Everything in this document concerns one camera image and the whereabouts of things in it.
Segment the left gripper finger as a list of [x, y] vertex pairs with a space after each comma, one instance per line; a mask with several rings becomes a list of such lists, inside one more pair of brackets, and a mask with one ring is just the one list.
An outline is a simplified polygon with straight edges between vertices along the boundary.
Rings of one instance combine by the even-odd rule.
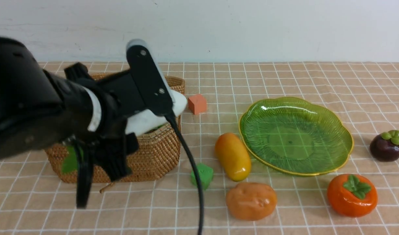
[[77, 192], [76, 207], [85, 209], [88, 203], [92, 179], [94, 163], [91, 158], [90, 151], [87, 146], [75, 144], [75, 154], [77, 160]]
[[127, 164], [127, 155], [122, 147], [101, 148], [100, 167], [108, 175], [111, 182], [119, 181], [132, 174]]

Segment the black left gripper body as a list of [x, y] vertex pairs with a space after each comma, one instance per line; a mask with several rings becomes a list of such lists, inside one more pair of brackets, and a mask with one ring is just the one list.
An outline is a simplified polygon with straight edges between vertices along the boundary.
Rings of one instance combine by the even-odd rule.
[[126, 154], [139, 149], [135, 131], [126, 131], [128, 118], [146, 110], [129, 70], [113, 73], [95, 80], [85, 65], [78, 62], [64, 70], [68, 80], [79, 84], [87, 92], [93, 92], [95, 101], [100, 103], [100, 115], [93, 114], [99, 124], [90, 124], [92, 142], [103, 148], [117, 147]]

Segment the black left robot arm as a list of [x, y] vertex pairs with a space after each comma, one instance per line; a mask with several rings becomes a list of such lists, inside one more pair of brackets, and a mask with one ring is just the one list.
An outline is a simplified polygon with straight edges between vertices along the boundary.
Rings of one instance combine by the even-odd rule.
[[0, 37], [0, 160], [68, 141], [76, 153], [76, 206], [86, 208], [95, 165], [112, 182], [132, 174], [127, 156], [139, 144], [119, 109], [135, 85], [128, 71], [96, 81], [82, 63], [65, 74], [42, 69], [23, 43]]

